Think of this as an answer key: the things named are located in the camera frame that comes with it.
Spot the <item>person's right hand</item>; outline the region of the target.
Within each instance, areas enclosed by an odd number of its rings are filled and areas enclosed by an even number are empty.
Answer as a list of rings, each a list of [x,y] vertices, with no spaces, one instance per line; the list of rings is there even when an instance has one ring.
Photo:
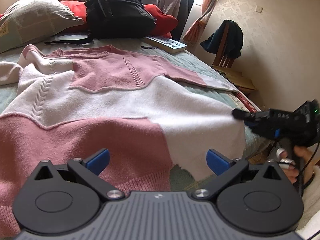
[[[311,158],[313,153],[308,148],[295,146],[293,151],[299,160],[303,160],[305,161],[305,164],[308,164],[302,175],[304,179],[304,185],[306,185],[311,178],[316,175],[318,166],[316,165],[316,161]],[[298,165],[292,159],[288,158],[288,153],[283,148],[280,148],[276,151],[276,156],[280,161],[279,166],[282,168],[289,181],[294,184],[297,181],[300,173]]]

